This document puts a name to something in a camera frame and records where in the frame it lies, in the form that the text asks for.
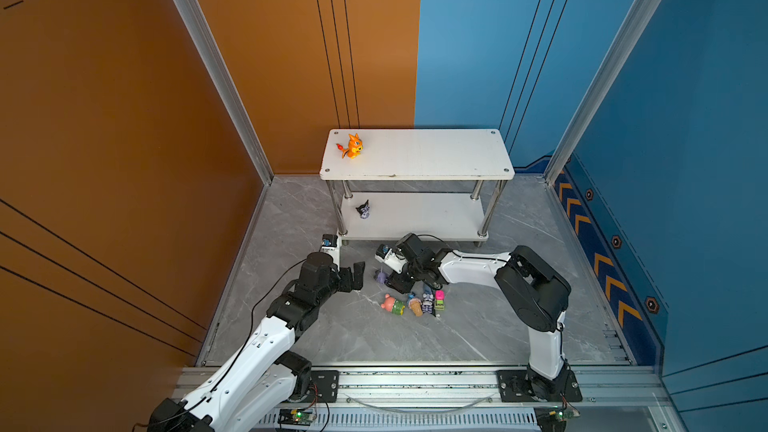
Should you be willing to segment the purple bat toy figure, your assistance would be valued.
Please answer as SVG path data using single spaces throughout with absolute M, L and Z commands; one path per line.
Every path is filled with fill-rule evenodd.
M 374 279 L 379 284 L 387 285 L 388 284 L 388 278 L 389 278 L 389 275 L 387 273 L 385 273 L 383 270 L 377 270 L 374 273 Z

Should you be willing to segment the black white kuromi toy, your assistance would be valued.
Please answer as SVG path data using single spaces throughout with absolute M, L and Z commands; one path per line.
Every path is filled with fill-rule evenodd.
M 356 208 L 361 219 L 365 220 L 370 217 L 370 201 L 366 200 L 363 204 Z

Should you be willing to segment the orange fox toy figure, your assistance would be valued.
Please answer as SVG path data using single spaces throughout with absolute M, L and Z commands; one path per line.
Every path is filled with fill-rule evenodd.
M 363 141 L 358 133 L 348 135 L 347 145 L 337 143 L 336 146 L 341 153 L 341 157 L 347 159 L 357 158 L 364 148 Z

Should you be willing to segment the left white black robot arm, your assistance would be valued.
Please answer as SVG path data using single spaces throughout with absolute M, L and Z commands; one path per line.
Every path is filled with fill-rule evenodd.
M 148 431 L 249 431 L 274 407 L 306 397 L 312 364 L 291 348 L 336 293 L 363 287 L 365 264 L 340 267 L 329 252 L 315 251 L 296 266 L 265 317 L 250 320 L 240 348 L 203 384 L 182 399 L 163 400 L 142 427 Z

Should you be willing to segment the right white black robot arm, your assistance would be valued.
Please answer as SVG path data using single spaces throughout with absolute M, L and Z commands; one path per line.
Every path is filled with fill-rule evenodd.
M 570 283 L 528 246 L 501 254 L 438 251 L 410 233 L 395 246 L 382 244 L 376 259 L 392 270 L 387 285 L 401 294 L 421 282 L 437 292 L 445 285 L 474 284 L 499 290 L 528 329 L 529 358 L 524 370 L 496 373 L 504 402 L 583 400 L 575 373 L 563 352 L 563 329 Z

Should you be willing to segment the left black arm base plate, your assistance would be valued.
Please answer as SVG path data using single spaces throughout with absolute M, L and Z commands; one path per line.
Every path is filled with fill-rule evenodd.
M 339 392 L 338 370 L 312 370 L 301 373 L 288 401 L 293 403 L 332 404 Z

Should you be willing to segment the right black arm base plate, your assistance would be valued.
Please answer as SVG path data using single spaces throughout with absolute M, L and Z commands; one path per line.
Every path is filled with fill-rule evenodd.
M 583 395 L 574 372 L 565 365 L 555 379 L 534 372 L 532 369 L 499 370 L 496 372 L 501 401 L 513 402 L 561 402 L 583 401 Z

